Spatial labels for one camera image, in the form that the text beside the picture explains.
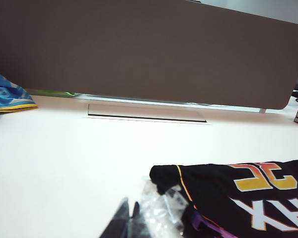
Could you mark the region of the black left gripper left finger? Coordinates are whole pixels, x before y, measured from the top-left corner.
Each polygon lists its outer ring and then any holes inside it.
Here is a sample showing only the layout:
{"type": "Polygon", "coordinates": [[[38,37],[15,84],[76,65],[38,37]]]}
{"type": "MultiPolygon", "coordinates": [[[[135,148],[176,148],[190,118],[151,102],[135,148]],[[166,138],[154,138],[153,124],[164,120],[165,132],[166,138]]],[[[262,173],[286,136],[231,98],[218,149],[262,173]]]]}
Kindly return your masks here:
{"type": "Polygon", "coordinates": [[[129,203],[128,198],[123,198],[114,216],[100,235],[100,238],[126,238],[128,233],[129,203]]]}

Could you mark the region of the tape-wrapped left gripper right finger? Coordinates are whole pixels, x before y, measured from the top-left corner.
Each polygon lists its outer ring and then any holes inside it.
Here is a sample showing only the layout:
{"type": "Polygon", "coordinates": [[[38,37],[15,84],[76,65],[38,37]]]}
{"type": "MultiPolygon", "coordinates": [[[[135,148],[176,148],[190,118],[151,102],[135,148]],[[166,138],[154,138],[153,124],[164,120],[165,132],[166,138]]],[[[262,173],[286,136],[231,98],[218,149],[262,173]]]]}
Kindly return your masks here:
{"type": "Polygon", "coordinates": [[[188,207],[181,195],[182,188],[175,185],[163,194],[150,179],[144,180],[140,200],[128,223],[129,238],[181,238],[184,224],[182,216],[188,207]]]}

